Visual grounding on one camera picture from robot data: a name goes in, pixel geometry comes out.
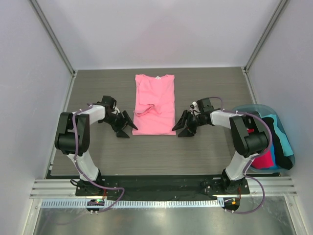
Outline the light pink t shirt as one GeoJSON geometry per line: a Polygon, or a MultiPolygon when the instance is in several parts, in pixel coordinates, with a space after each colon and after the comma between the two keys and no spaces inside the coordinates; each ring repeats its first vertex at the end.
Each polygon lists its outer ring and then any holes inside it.
{"type": "Polygon", "coordinates": [[[176,121],[175,76],[135,76],[134,136],[174,136],[176,121]]]}

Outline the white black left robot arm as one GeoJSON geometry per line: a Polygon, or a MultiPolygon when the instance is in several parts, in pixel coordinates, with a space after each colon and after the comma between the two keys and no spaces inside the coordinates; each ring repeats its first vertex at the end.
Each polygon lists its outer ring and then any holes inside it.
{"type": "Polygon", "coordinates": [[[92,195],[100,195],[104,189],[101,172],[95,166],[89,153],[90,126],[107,123],[118,138],[128,138],[124,132],[127,126],[137,130],[126,111],[121,112],[117,101],[111,96],[103,96],[101,101],[89,104],[84,110],[62,112],[59,117],[54,145],[73,162],[79,172],[78,187],[87,187],[92,195]]]}

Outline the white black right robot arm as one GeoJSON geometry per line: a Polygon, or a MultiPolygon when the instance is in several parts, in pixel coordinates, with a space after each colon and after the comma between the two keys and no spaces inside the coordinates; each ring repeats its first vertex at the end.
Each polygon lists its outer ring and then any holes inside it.
{"type": "Polygon", "coordinates": [[[204,125],[221,126],[231,132],[235,149],[230,164],[221,173],[220,188],[224,193],[236,193],[246,178],[253,161],[270,150],[272,134],[267,124],[257,115],[240,111],[215,109],[211,99],[202,98],[184,110],[172,128],[181,129],[179,137],[193,137],[197,128],[204,125]]]}

